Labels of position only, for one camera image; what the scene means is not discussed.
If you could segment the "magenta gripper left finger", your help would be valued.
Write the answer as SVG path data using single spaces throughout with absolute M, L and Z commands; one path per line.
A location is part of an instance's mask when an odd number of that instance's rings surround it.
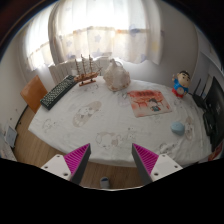
M 90 144 L 85 144 L 62 156 L 56 154 L 42 169 L 79 185 L 91 154 Z

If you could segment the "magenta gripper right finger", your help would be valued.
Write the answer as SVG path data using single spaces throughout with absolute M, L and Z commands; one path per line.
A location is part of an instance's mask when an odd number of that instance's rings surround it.
M 157 155 L 137 144 L 132 144 L 132 156 L 144 185 L 182 169 L 167 154 Z

